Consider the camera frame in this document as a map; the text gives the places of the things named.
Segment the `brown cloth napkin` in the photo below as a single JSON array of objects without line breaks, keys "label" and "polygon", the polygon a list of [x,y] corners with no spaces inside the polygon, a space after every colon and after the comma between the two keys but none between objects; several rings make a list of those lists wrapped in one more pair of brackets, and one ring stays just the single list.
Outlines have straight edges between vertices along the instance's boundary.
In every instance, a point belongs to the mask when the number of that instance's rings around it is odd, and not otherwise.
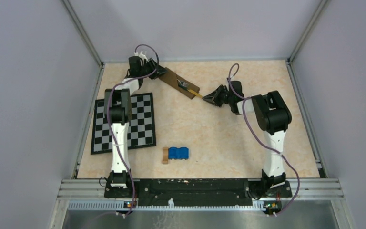
[{"label": "brown cloth napkin", "polygon": [[167,69],[167,73],[158,77],[158,79],[160,79],[161,81],[163,81],[164,83],[166,83],[167,85],[171,86],[172,88],[174,88],[175,90],[177,90],[178,92],[180,92],[181,94],[183,94],[184,96],[188,97],[189,99],[193,99],[196,96],[193,95],[192,93],[188,92],[187,90],[184,90],[183,88],[180,88],[178,86],[178,81],[177,80],[181,80],[184,81],[186,83],[189,84],[188,89],[192,89],[197,93],[200,93],[200,87],[193,84],[192,82],[182,78],[181,76],[179,76],[177,73],[175,73],[174,71],[172,71],[169,68]]}]

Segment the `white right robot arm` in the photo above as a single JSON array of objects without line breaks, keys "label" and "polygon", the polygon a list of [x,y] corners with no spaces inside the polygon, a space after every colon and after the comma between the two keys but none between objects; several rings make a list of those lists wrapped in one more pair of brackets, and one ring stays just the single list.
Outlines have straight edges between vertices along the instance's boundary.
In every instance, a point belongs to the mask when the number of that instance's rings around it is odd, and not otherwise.
[{"label": "white right robot arm", "polygon": [[246,100],[240,81],[231,81],[227,86],[220,85],[203,100],[221,107],[228,104],[235,115],[255,114],[259,128],[264,132],[265,143],[256,140],[266,149],[260,190],[267,196],[274,196],[286,181],[284,168],[284,139],[292,114],[278,91],[254,95]]}]

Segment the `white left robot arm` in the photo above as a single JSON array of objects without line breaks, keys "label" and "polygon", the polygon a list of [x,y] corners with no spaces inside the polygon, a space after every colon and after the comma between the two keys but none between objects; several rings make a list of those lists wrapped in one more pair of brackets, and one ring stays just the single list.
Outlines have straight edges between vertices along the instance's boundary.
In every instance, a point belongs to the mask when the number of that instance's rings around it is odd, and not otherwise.
[{"label": "white left robot arm", "polygon": [[159,75],[159,59],[143,55],[129,58],[129,69],[121,83],[105,92],[105,117],[112,137],[112,166],[108,185],[122,197],[133,193],[131,167],[128,160],[128,128],[132,119],[131,95],[139,90],[147,77]]}]

